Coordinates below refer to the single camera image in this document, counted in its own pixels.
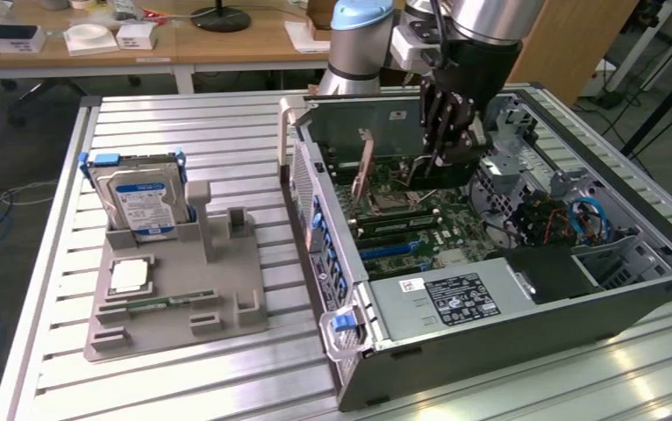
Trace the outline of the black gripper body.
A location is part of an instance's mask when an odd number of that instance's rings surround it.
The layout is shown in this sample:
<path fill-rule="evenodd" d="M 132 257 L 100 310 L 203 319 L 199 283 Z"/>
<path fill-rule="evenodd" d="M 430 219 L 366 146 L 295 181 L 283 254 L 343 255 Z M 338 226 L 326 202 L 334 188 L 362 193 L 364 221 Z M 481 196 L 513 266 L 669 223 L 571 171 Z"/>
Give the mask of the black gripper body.
<path fill-rule="evenodd" d="M 485 108 L 502 89 L 521 53 L 521 41 L 491 45 L 475 40 L 453 40 L 447 51 L 427 49 L 422 60 L 430 65 L 430 79 L 449 94 L 470 99 Z"/>

